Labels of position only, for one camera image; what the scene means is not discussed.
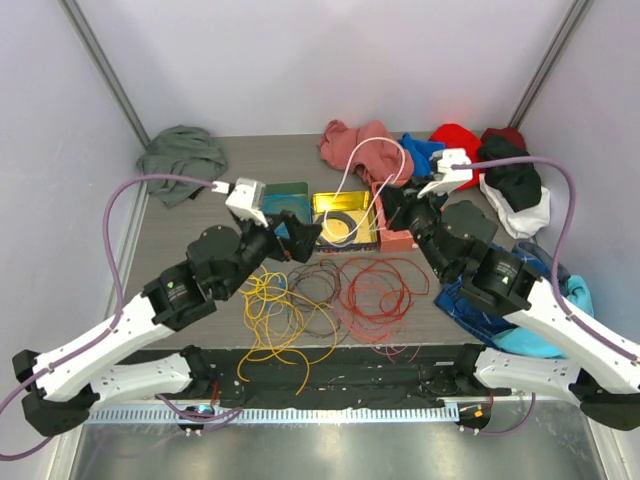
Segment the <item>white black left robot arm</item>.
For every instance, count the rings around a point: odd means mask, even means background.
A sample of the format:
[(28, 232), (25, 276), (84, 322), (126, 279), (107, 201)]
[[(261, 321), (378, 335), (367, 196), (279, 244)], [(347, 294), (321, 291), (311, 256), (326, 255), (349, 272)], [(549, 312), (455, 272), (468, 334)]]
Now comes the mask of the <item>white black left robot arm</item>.
[(195, 346), (134, 365), (123, 359), (167, 338), (216, 310), (267, 258), (305, 263), (322, 228), (290, 211), (264, 224), (238, 220), (205, 230), (186, 249), (185, 261), (163, 271), (113, 316), (76, 340), (46, 353), (24, 350), (13, 368), (26, 395), (26, 421), (52, 437), (84, 423), (109, 405), (157, 394), (205, 397), (215, 370)]

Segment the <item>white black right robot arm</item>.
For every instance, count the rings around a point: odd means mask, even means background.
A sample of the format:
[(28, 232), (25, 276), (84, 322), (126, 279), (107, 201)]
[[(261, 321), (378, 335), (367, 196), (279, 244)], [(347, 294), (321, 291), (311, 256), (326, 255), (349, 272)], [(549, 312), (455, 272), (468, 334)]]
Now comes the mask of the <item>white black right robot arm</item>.
[(639, 426), (639, 346), (572, 304), (514, 254), (494, 246), (497, 224), (468, 200), (450, 205), (439, 183), (412, 178), (379, 195), (393, 231), (407, 230), (442, 283), (459, 281), (475, 308), (539, 335), (562, 359), (501, 354), (485, 348), (451, 371), (465, 395), (512, 388), (562, 399), (590, 419), (621, 431)]

